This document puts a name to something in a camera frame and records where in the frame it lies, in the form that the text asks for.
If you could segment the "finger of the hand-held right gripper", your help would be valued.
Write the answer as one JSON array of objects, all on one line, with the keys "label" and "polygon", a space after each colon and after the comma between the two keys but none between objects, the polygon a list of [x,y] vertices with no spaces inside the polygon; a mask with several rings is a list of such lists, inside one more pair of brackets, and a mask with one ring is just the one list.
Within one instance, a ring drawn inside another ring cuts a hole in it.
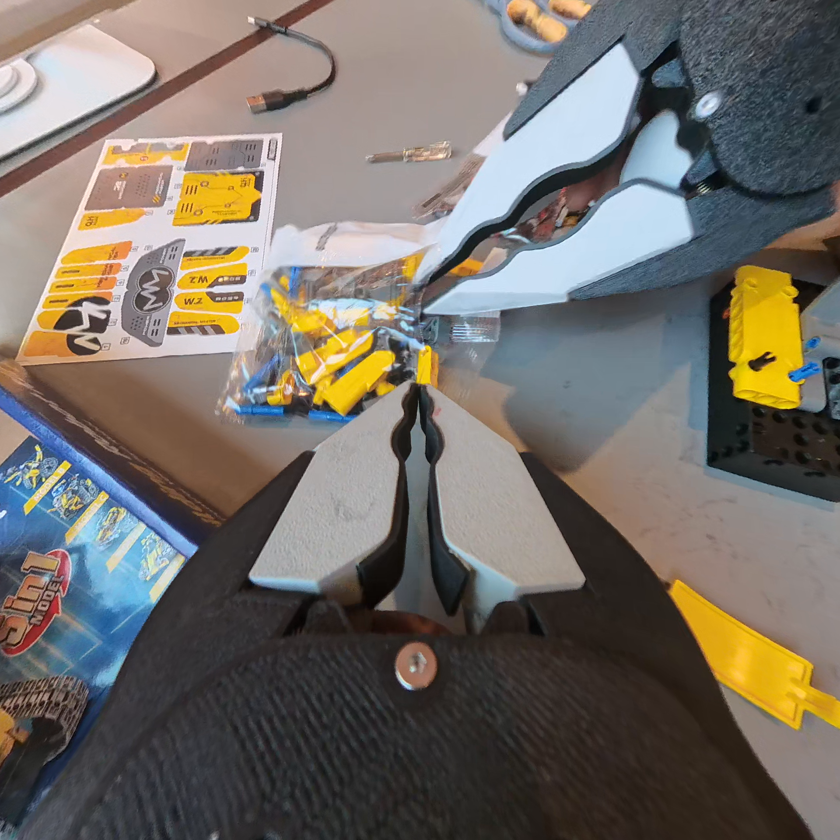
[{"label": "finger of the hand-held right gripper", "polygon": [[514,252],[488,272],[437,293],[431,315],[471,315],[552,305],[690,241],[694,233],[679,185],[690,153],[677,143],[679,119],[664,110],[638,133],[618,186],[571,232]]},{"label": "finger of the hand-held right gripper", "polygon": [[528,194],[551,176],[604,159],[628,132],[641,84],[627,49],[617,43],[503,140],[446,219],[418,278],[441,276],[473,250],[472,238],[508,226]]}]

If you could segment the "clear bag yellow grey parts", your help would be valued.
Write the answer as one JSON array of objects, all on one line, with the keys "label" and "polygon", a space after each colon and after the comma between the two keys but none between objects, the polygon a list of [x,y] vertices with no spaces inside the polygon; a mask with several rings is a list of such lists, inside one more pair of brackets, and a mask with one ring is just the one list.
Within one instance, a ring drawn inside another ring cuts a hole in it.
[{"label": "clear bag yellow grey parts", "polygon": [[419,268],[439,228],[277,229],[216,414],[231,424],[345,423],[405,383],[465,396],[501,315],[425,312]]}]

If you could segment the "clear bag black red parts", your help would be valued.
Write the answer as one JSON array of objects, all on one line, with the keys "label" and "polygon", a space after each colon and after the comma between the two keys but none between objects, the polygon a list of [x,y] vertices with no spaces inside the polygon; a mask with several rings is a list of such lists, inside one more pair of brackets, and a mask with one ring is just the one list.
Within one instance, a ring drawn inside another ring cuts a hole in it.
[{"label": "clear bag black red parts", "polygon": [[[485,160],[486,157],[481,154],[469,154],[455,176],[415,205],[414,219],[425,224],[450,215]],[[483,240],[476,247],[476,252],[483,255],[493,248],[499,248],[507,254],[526,245],[551,242],[566,233],[568,229],[576,226],[594,205],[591,199],[582,207],[571,206],[567,192],[566,189],[562,189],[537,201],[514,225]]]}]

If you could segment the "blue cardboard kit box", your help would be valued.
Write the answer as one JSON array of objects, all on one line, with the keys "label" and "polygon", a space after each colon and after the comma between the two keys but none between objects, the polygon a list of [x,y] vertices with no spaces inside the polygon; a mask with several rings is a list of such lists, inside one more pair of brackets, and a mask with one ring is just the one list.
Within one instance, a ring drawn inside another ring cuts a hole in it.
[{"label": "blue cardboard kit box", "polygon": [[79,749],[154,605],[223,521],[2,358],[2,838]]}]

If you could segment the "yellow black sticker sheet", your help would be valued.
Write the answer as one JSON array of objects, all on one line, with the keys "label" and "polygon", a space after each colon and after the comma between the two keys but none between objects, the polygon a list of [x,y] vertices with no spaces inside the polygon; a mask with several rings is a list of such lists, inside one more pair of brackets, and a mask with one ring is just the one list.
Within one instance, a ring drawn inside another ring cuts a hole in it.
[{"label": "yellow black sticker sheet", "polygon": [[275,230],[281,133],[109,139],[21,365],[232,353]]}]

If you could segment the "yellow black brick assembly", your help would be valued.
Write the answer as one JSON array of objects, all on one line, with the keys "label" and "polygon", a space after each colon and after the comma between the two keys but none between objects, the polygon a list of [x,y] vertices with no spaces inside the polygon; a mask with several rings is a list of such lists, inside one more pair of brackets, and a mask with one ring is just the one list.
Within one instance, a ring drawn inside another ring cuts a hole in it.
[{"label": "yellow black brick assembly", "polygon": [[710,300],[707,466],[839,502],[839,290],[741,266]]}]

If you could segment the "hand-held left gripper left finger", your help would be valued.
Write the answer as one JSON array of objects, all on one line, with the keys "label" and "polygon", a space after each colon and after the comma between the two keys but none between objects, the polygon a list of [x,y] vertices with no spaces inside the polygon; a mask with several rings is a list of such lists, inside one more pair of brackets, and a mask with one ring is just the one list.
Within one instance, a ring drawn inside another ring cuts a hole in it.
[{"label": "hand-held left gripper left finger", "polygon": [[285,592],[377,606],[403,575],[417,387],[398,386],[312,452],[249,573]]}]

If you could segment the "yellow curved arc beam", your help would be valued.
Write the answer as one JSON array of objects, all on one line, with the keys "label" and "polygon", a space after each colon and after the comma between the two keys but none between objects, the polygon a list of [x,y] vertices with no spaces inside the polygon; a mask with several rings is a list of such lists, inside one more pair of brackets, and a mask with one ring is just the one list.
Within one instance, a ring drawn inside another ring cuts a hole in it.
[{"label": "yellow curved arc beam", "polygon": [[839,727],[839,699],[812,685],[814,665],[713,605],[683,581],[668,593],[717,681],[794,730],[806,713]]}]

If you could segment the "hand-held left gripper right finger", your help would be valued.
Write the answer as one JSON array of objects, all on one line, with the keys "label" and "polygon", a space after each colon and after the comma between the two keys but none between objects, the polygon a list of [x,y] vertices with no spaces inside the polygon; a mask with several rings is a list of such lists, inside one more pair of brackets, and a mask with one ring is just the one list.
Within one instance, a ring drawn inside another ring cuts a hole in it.
[{"label": "hand-held left gripper right finger", "polygon": [[479,634],[526,595],[577,592],[585,574],[520,453],[431,385],[420,390],[437,596]]}]

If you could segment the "small clear-handled screwdriver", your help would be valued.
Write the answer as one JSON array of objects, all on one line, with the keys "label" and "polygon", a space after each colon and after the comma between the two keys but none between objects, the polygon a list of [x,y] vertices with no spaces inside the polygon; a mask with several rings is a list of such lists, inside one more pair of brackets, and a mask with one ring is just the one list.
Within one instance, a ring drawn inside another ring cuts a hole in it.
[{"label": "small clear-handled screwdriver", "polygon": [[425,146],[416,146],[402,150],[377,152],[365,156],[368,164],[384,163],[424,163],[445,161],[452,155],[452,145],[448,141],[438,141]]}]

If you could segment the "wooden document stand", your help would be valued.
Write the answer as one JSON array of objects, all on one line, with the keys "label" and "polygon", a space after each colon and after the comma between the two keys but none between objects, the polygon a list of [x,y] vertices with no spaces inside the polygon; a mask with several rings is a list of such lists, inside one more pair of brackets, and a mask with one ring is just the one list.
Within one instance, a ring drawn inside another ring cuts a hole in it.
[{"label": "wooden document stand", "polygon": [[153,61],[86,22],[1,67],[2,161],[148,87]]}]

